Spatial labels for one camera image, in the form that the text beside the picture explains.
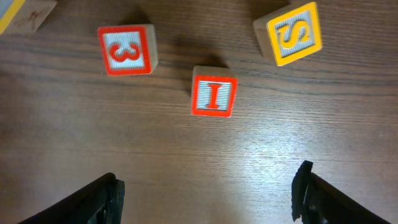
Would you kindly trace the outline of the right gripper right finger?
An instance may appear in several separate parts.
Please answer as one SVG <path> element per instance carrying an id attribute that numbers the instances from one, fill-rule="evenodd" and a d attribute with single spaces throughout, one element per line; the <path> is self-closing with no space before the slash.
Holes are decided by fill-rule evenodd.
<path id="1" fill-rule="evenodd" d="M 292 181 L 292 219 L 303 224 L 389 224 L 312 172 L 303 161 Z"/>

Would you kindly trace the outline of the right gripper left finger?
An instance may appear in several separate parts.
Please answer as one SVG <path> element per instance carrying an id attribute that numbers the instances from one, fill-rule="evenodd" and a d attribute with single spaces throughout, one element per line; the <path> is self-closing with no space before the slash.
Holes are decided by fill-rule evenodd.
<path id="1" fill-rule="evenodd" d="M 120 224 L 125 183 L 108 172 L 20 224 Z"/>

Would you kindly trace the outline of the red letter I block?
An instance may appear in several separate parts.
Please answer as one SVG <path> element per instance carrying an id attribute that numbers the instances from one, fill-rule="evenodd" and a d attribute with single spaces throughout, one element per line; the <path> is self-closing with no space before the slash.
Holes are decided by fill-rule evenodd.
<path id="1" fill-rule="evenodd" d="M 238 78 L 229 68 L 195 66 L 191 114 L 218 118 L 231 117 L 238 83 Z"/>

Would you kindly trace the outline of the red number 3 block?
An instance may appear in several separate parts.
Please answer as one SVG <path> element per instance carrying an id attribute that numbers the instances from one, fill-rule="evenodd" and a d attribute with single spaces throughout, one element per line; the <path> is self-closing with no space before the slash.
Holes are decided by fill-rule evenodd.
<path id="1" fill-rule="evenodd" d="M 97 30 L 109 76 L 147 75 L 158 62 L 153 24 L 99 27 Z"/>

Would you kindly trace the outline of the yellow letter S block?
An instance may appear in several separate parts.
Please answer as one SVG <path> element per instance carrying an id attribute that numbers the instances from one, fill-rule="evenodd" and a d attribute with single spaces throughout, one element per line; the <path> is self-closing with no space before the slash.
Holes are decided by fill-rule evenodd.
<path id="1" fill-rule="evenodd" d="M 278 67 L 323 47 L 315 1 L 285 6 L 256 19 L 253 27 L 262 56 Z"/>

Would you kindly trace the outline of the yellow block centre right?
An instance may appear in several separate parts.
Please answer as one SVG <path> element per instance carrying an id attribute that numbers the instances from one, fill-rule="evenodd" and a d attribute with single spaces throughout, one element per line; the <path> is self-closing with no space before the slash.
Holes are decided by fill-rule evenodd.
<path id="1" fill-rule="evenodd" d="M 1 0 L 1 35 L 32 34 L 58 0 Z"/>

